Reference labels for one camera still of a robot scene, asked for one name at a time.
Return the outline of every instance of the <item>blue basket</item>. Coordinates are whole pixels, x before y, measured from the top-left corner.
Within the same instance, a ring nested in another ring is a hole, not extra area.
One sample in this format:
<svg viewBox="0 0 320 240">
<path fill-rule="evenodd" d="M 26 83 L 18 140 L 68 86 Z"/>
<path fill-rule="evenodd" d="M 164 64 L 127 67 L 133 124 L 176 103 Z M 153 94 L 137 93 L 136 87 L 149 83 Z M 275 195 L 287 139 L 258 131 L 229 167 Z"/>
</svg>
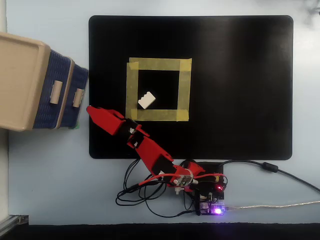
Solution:
<svg viewBox="0 0 320 240">
<path fill-rule="evenodd" d="M 73 107 L 74 97 L 77 89 L 85 90 L 89 71 L 78 65 L 74 66 L 69 93 L 66 99 L 65 109 L 60 127 L 75 128 L 77 126 L 80 107 Z"/>
<path fill-rule="evenodd" d="M 51 50 L 39 106 L 33 124 L 34 129 L 54 129 L 57 126 L 70 66 L 71 60 L 68 57 Z M 50 103 L 51 91 L 55 81 L 62 82 L 58 104 Z"/>
</svg>

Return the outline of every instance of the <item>white foam block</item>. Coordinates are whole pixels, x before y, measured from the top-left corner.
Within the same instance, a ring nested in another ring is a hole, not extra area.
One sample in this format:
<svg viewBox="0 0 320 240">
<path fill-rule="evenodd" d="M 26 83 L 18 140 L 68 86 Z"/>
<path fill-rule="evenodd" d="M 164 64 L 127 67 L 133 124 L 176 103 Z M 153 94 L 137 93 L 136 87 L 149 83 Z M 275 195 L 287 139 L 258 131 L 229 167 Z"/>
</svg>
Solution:
<svg viewBox="0 0 320 240">
<path fill-rule="evenodd" d="M 156 100 L 155 96 L 152 95 L 151 92 L 147 91 L 146 94 L 138 100 L 138 104 L 140 104 L 143 109 L 146 109 Z"/>
</svg>

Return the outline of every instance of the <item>yellow tape square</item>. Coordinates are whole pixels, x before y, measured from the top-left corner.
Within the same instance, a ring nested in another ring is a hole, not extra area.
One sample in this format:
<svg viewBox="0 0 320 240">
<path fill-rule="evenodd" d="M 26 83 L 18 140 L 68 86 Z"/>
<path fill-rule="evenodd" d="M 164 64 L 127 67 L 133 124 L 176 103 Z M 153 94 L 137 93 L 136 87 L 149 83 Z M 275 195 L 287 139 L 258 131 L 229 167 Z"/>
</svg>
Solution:
<svg viewBox="0 0 320 240">
<path fill-rule="evenodd" d="M 189 121 L 190 59 L 130 57 L 126 68 L 125 117 L 136 121 Z M 179 71 L 177 109 L 137 109 L 139 70 Z"/>
</svg>

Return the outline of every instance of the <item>robotic arm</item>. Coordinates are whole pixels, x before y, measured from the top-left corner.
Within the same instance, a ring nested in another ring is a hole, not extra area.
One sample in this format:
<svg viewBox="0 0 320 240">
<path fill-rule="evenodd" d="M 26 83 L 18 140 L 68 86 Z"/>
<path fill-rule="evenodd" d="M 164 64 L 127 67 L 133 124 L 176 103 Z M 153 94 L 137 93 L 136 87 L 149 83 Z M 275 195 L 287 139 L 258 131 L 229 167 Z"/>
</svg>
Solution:
<svg viewBox="0 0 320 240">
<path fill-rule="evenodd" d="M 150 173 L 155 178 L 163 178 L 164 181 L 175 187 L 182 187 L 185 191 L 192 192 L 188 187 L 197 184 L 197 178 L 208 176 L 224 176 L 221 173 L 205 174 L 205 170 L 190 161 L 187 168 L 173 164 L 173 158 L 150 135 L 142 130 L 141 125 L 125 118 L 115 110 L 87 107 L 92 121 L 110 135 L 117 137 L 123 143 L 133 148 Z"/>
</svg>

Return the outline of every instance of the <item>black board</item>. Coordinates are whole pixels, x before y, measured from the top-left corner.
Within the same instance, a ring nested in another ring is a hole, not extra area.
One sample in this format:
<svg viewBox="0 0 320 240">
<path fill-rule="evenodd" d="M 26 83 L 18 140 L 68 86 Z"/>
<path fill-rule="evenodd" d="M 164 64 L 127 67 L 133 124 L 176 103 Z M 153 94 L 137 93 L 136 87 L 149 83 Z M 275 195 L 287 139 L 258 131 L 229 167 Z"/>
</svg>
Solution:
<svg viewBox="0 0 320 240">
<path fill-rule="evenodd" d="M 189 121 L 141 122 L 173 158 L 291 157 L 291 17 L 93 16 L 90 105 L 125 114 L 126 66 L 131 57 L 192 58 Z M 150 108 L 175 109 L 177 81 L 175 72 L 139 71 L 139 98 L 153 88 L 158 96 Z M 137 156 L 92 121 L 89 127 L 93 158 Z"/>
</svg>

